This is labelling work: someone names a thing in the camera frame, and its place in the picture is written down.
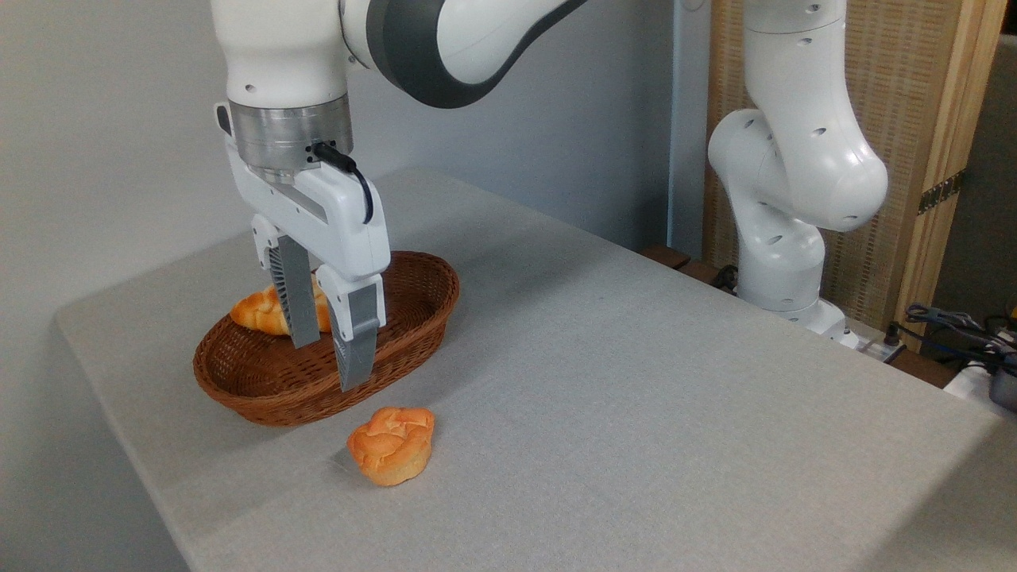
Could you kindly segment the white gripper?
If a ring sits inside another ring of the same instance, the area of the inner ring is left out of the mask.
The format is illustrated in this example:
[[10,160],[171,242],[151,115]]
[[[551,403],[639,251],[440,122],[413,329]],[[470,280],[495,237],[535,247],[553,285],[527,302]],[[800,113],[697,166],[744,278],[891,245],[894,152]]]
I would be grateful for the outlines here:
[[240,195],[257,213],[259,264],[270,272],[294,347],[321,337],[309,251],[326,264],[316,281],[326,293],[342,391],[363,385],[386,324],[378,274],[391,250],[377,189],[349,155],[348,102],[284,109],[219,102],[215,115]]

